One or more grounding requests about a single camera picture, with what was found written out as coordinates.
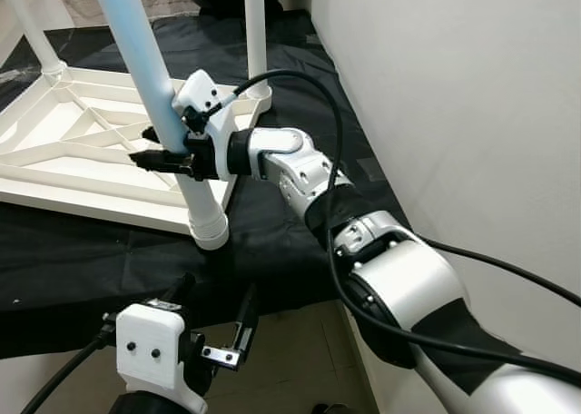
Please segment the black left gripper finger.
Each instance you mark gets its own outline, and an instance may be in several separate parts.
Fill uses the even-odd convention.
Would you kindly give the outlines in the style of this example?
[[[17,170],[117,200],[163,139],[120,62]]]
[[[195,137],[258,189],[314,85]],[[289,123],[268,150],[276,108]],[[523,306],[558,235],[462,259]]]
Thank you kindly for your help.
[[[192,287],[196,285],[194,274],[186,272],[178,280],[163,291],[158,298],[158,309],[163,311],[185,311],[185,303]]]
[[[254,332],[259,322],[257,313],[257,286],[249,286],[241,298],[235,320],[235,340],[232,343],[232,361],[245,361],[254,340]]]

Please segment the white plastic table leg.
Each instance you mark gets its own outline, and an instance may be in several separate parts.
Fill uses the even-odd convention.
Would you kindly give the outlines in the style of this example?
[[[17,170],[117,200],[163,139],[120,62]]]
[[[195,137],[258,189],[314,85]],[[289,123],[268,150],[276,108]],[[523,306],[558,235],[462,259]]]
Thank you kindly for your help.
[[[265,0],[244,0],[246,69],[253,79],[267,70]]]
[[[32,11],[26,0],[5,0],[21,28],[24,29],[25,40],[41,63],[42,75],[50,81],[59,82],[66,75],[67,64],[55,52],[53,45],[47,41],[43,29],[34,20]]]
[[[140,95],[159,142],[185,155],[187,128],[172,107],[174,89],[141,0],[98,0],[133,85]],[[192,239],[204,251],[217,251],[229,240],[228,220],[207,182],[178,174],[177,184],[188,207]]]

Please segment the black table cloth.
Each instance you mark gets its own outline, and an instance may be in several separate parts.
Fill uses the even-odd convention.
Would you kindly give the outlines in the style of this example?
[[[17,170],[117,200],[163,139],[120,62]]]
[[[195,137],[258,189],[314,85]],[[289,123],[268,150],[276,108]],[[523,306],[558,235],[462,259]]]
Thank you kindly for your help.
[[[241,18],[175,16],[153,21],[171,78],[204,69],[217,83],[248,78]],[[410,227],[372,143],[346,98],[335,62],[306,10],[267,18],[267,66],[310,74],[336,95],[343,113],[341,170],[370,205]],[[46,33],[74,68],[124,71],[107,27]],[[335,152],[335,123],[319,90],[294,78],[275,78],[272,110],[261,126],[296,127],[316,147]],[[0,202],[0,360],[80,349],[91,342],[105,313],[157,297],[185,273],[198,277],[187,322],[228,323],[241,297],[256,285],[261,315],[335,301],[325,251],[269,182],[243,178],[228,203],[232,264],[224,271],[183,234],[100,222],[87,216]]]

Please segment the beige cloth covered bench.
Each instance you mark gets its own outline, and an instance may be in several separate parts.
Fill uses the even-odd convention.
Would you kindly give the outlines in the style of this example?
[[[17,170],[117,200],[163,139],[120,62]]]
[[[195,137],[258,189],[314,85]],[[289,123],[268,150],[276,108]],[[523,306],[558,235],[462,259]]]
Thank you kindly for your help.
[[[61,0],[76,27],[108,25],[99,0]],[[201,8],[192,0],[141,0],[150,20],[171,16],[198,15]]]

